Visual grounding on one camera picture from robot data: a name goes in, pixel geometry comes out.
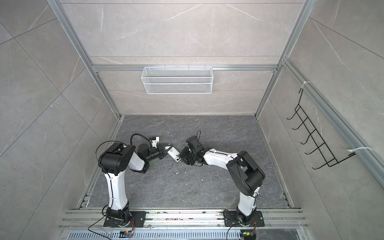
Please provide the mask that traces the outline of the white remote control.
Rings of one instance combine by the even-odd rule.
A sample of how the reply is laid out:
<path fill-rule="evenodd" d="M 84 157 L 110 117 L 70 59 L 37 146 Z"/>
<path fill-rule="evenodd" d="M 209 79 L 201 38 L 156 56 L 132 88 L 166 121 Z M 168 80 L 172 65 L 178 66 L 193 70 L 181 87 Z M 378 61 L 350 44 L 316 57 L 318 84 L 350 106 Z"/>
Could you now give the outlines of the white remote control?
<path fill-rule="evenodd" d="M 167 154 L 170 155 L 170 157 L 176 162 L 179 162 L 181 160 L 180 152 L 175 147 L 167 146 L 166 151 Z"/>

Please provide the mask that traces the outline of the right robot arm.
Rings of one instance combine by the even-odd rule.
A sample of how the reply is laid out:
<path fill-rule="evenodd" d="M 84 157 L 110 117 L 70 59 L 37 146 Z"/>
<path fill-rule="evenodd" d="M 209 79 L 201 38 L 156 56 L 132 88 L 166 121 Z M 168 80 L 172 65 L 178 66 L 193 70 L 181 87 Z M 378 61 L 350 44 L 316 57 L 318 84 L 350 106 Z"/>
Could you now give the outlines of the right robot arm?
<path fill-rule="evenodd" d="M 242 223 L 249 222 L 256 213 L 256 198 L 266 175 L 257 162 L 246 151 L 225 153 L 203 147 L 198 137 L 186 140 L 187 146 L 181 157 L 187 165 L 198 162 L 203 165 L 217 166 L 229 172 L 235 186 L 240 191 L 237 217 Z"/>

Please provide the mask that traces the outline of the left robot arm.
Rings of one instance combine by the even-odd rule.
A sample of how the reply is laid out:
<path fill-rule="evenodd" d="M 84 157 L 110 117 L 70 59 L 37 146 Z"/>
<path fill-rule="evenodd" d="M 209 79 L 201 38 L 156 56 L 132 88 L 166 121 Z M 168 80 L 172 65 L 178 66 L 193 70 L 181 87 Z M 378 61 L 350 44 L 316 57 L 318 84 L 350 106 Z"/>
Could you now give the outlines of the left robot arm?
<path fill-rule="evenodd" d="M 134 145 L 114 143 L 99 156 L 98 165 L 108 184 L 109 204 L 106 210 L 108 220 L 117 220 L 125 225 L 133 218 L 125 190 L 125 173 L 129 169 L 136 173 L 147 172 L 150 161 L 162 159 L 173 149 L 171 144 L 157 143 L 156 146 L 141 144 L 136 151 Z"/>

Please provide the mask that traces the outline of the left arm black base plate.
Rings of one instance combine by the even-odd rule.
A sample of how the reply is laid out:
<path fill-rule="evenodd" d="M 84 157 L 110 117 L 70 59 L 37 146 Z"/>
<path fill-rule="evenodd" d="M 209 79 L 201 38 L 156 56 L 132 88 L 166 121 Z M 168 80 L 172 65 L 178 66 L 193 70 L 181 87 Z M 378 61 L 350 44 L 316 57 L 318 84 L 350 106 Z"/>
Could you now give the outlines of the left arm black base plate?
<path fill-rule="evenodd" d="M 142 228 L 146 214 L 147 212 L 145 211 L 120 213 L 118 211 L 112 211 L 111 213 L 107 213 L 103 227 L 128 228 L 134 226 L 136 228 Z"/>

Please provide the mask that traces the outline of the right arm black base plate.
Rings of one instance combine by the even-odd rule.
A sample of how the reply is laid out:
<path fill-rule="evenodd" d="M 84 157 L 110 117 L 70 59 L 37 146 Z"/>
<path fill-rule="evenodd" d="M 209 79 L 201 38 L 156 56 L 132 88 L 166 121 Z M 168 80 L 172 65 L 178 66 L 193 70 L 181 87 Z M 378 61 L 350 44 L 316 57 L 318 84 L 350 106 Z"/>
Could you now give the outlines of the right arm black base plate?
<path fill-rule="evenodd" d="M 262 212 L 253 211 L 250 216 L 245 216 L 240 211 L 222 211 L 226 227 L 264 227 Z"/>

